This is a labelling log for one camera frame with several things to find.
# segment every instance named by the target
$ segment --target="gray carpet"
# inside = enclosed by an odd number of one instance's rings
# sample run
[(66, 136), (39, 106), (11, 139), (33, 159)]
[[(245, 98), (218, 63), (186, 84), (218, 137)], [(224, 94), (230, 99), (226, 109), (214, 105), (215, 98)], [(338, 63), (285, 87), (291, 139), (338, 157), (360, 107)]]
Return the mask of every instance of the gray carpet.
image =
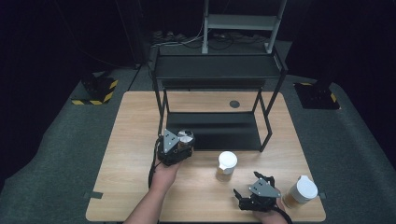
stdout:
[[(284, 55), (289, 45), (277, 43)], [(219, 52), (257, 50), (253, 45), (240, 45)], [(163, 52), (196, 53), (199, 49), (172, 47), (163, 48)], [(132, 69), (111, 73), (119, 84), (107, 105), (65, 102), (35, 158), (6, 181), (0, 195), (0, 223), (90, 223), (85, 218), (86, 193), (93, 189), (121, 97), (135, 75)], [(293, 82), (312, 81), (287, 76), (281, 93), (319, 191), (326, 195), (323, 223), (395, 223), (393, 167), (339, 86), (332, 85), (331, 90), (342, 109), (302, 109)], [(265, 91), (274, 86), (275, 81), (269, 80)], [(78, 85), (71, 96), (80, 91)], [(131, 91), (151, 91), (145, 65)]]

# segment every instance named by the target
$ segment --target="wooden table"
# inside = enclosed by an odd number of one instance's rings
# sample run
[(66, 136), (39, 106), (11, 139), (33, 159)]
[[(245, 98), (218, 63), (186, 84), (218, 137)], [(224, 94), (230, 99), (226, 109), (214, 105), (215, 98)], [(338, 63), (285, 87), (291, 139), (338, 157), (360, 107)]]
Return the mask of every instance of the wooden table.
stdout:
[[(178, 105), (179, 110), (197, 112), (250, 110), (257, 93), (178, 91), (168, 94), (174, 109)], [(271, 95), (271, 92), (264, 92), (264, 101), (268, 102)], [(231, 100), (239, 101), (241, 106), (230, 108)], [(124, 94), (93, 189), (102, 192), (103, 197), (91, 198), (86, 213), (89, 221), (123, 221), (146, 194), (159, 118), (154, 92)], [(276, 98), (269, 119), (274, 133), (264, 152), (235, 151), (238, 163), (230, 182), (219, 182), (215, 178), (220, 151), (195, 151), (186, 159), (166, 195), (160, 220), (257, 221), (251, 212), (239, 210), (233, 194), (233, 189), (237, 189), (243, 197), (250, 195), (248, 186), (257, 180), (253, 171), (272, 175), (282, 193), (300, 175), (313, 179), (281, 94)], [(266, 129), (260, 109), (257, 109), (256, 120), (260, 136), (264, 137)], [(319, 197), (299, 209), (287, 209), (287, 213), (293, 221), (323, 221), (326, 218)]]

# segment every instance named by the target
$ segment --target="cup lid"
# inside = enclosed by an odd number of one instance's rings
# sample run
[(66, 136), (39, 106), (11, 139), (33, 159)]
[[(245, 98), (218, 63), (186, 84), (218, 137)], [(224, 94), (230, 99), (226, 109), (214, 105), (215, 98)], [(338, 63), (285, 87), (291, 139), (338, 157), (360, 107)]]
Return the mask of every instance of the cup lid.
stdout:
[(297, 182), (297, 190), (307, 200), (311, 200), (318, 195), (317, 186), (306, 175), (300, 176), (299, 181)]
[(237, 162), (238, 159), (231, 151), (224, 151), (219, 155), (219, 163), (224, 168), (233, 168)]

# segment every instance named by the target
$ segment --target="white cup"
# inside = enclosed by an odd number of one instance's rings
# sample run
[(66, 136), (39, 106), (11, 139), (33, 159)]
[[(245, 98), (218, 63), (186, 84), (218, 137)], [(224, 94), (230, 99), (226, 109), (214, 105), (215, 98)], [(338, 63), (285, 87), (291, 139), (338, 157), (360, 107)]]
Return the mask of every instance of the white cup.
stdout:
[(308, 203), (318, 195), (318, 188), (308, 176), (301, 175), (298, 181), (282, 197), (283, 204), (288, 208), (297, 208)]
[(237, 162), (238, 159), (231, 151), (221, 152), (219, 155), (219, 166), (216, 171), (216, 178), (219, 181), (229, 181), (233, 176), (233, 170)]

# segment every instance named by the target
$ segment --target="circular hole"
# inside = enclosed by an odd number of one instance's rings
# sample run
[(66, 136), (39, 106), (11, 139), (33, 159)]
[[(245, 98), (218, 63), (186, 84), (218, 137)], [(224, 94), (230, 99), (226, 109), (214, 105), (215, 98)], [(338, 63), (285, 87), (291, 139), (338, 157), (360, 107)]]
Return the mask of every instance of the circular hole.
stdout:
[(232, 108), (238, 108), (239, 106), (240, 106), (240, 104), (237, 101), (231, 101), (230, 102), (230, 107), (232, 107)]

